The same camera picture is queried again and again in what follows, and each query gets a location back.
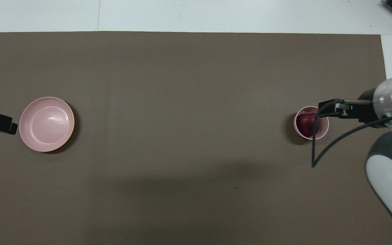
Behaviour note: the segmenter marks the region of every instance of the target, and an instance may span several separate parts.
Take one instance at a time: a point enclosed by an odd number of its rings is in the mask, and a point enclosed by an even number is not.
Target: white floor
[[[392,13],[381,0],[0,0],[0,32],[11,31],[381,34],[392,77]]]

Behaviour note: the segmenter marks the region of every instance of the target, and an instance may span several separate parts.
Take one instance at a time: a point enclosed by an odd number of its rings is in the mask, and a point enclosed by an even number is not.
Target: apple
[[[315,118],[315,113],[303,113],[297,116],[296,118],[296,124],[297,124],[297,129],[301,134],[303,134],[307,138],[312,137],[312,127],[314,125],[314,118]],[[319,131],[320,128],[320,120],[317,120],[317,132]]]

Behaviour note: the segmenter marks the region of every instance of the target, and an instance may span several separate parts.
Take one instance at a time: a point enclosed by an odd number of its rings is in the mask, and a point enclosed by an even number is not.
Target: black cable
[[[323,110],[325,110],[328,107],[333,106],[334,104],[343,104],[344,100],[343,99],[336,99],[334,101],[331,101],[327,104],[322,105],[318,110],[317,113],[315,114],[314,118],[314,124],[312,127],[312,159],[311,159],[311,165],[314,167],[314,157],[315,157],[315,134],[317,132],[317,120],[320,118],[320,114],[322,113]]]
[[[322,158],[322,156],[329,150],[331,149],[331,147],[333,147],[333,145],[335,145],[338,141],[341,141],[343,138],[353,134],[354,132],[357,132],[359,130],[365,129],[367,127],[376,125],[376,124],[382,124],[382,123],[386,123],[388,121],[392,121],[392,116],[386,117],[386,118],[382,118],[382,119],[378,119],[376,121],[371,121],[368,124],[364,124],[361,125],[359,127],[356,127],[352,130],[349,130],[347,132],[345,132],[344,134],[340,135],[338,138],[336,138],[335,140],[333,140],[328,146],[325,147],[325,149],[322,150],[322,152],[319,154],[319,156],[317,157],[316,160],[314,160],[314,151],[315,151],[315,147],[313,144],[313,148],[312,148],[312,160],[311,160],[311,166],[315,167],[317,165],[317,163],[319,162],[320,158]]]

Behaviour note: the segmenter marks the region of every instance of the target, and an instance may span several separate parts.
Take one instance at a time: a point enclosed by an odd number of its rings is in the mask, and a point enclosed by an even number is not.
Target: brown tabletop
[[[315,169],[293,116],[385,80],[380,37],[0,33],[0,113],[55,96],[61,149],[0,133],[0,244],[387,244],[364,173],[387,130],[342,140]],[[330,118],[317,151],[356,120]]]

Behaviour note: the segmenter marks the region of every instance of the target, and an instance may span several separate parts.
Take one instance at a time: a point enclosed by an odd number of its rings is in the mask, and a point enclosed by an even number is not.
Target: red apple
[[[312,137],[312,127],[314,125],[314,118],[315,118],[315,113],[303,113],[297,116],[296,118],[297,129],[305,137],[308,138]],[[320,128],[320,121],[317,120],[316,133],[319,131],[319,128]]]

